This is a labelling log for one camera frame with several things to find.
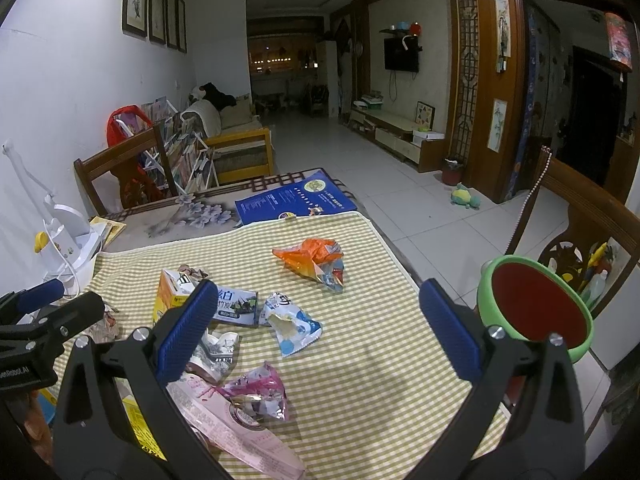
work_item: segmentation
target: orange wrapper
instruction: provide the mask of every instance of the orange wrapper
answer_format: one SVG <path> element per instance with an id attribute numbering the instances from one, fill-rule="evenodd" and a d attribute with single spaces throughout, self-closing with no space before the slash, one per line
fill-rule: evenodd
<path id="1" fill-rule="evenodd" d="M 324 283 L 335 292 L 344 289 L 342 249 L 335 240 L 307 238 L 299 245 L 272 252 L 300 276 Z"/>

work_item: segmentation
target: wooden armrest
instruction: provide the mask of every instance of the wooden armrest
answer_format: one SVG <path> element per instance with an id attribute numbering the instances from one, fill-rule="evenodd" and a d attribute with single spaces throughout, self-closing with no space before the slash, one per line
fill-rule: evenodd
<path id="1" fill-rule="evenodd" d="M 203 140 L 204 143 L 210 148 L 236 146 L 238 144 L 245 144 L 254 140 L 264 140 L 265 142 L 271 142 L 270 131 L 268 128 L 260 128 L 259 130 L 247 130 L 245 132 L 238 132 L 236 134 L 228 134 L 217 137 L 207 137 L 207 139 Z"/>

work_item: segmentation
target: turtle plush toy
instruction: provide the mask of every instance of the turtle plush toy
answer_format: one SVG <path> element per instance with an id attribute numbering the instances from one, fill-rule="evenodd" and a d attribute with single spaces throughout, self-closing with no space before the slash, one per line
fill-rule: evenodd
<path id="1" fill-rule="evenodd" d="M 458 184 L 456 189 L 451 192 L 451 203 L 463 205 L 467 209 L 470 207 L 473 209 L 480 209 L 480 197 L 471 196 L 469 190 L 462 184 Z"/>

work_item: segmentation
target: yellow and white tablecloth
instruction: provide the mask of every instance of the yellow and white tablecloth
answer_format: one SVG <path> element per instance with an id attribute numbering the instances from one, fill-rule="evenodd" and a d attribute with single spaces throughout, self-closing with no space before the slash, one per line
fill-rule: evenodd
<path id="1" fill-rule="evenodd" d="M 333 238 L 344 251 L 345 289 L 329 291 L 285 269 L 271 249 Z M 322 324 L 322 336 L 282 358 L 270 328 L 239 328 L 230 377 L 267 360 L 287 389 L 292 421 L 269 428 L 298 453 L 315 480 L 401 480 L 446 428 L 470 385 L 456 377 L 418 307 L 411 282 L 370 222 L 343 213 L 262 222 L 236 231 L 98 256 L 89 289 L 120 313 L 128 335 L 150 326 L 160 269 L 204 269 L 219 285 L 287 294 Z M 226 330 L 235 327 L 226 326 Z M 64 372 L 72 342 L 55 365 Z M 506 426 L 498 411 L 478 450 L 493 449 Z M 236 479 L 267 478 L 234 457 Z"/>

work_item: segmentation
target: wall-mounted tv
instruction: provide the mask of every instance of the wall-mounted tv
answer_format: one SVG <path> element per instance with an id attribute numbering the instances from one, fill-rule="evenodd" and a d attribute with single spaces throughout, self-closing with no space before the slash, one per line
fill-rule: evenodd
<path id="1" fill-rule="evenodd" d="M 407 36 L 404 38 L 404 44 L 402 44 L 402 38 L 385 39 L 385 69 L 419 72 L 418 53 L 420 47 L 418 46 L 418 38 Z"/>

